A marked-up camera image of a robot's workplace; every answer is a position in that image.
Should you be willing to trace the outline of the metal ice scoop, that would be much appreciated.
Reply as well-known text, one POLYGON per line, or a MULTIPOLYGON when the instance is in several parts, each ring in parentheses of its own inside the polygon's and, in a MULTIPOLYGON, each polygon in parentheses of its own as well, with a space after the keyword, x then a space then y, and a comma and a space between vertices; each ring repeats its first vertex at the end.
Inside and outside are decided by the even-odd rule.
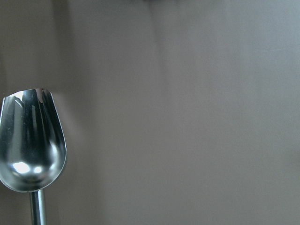
POLYGON ((44 189, 62 173, 67 148, 53 96, 47 89, 4 97, 0 114, 0 181, 29 193, 32 224, 45 225, 44 189))

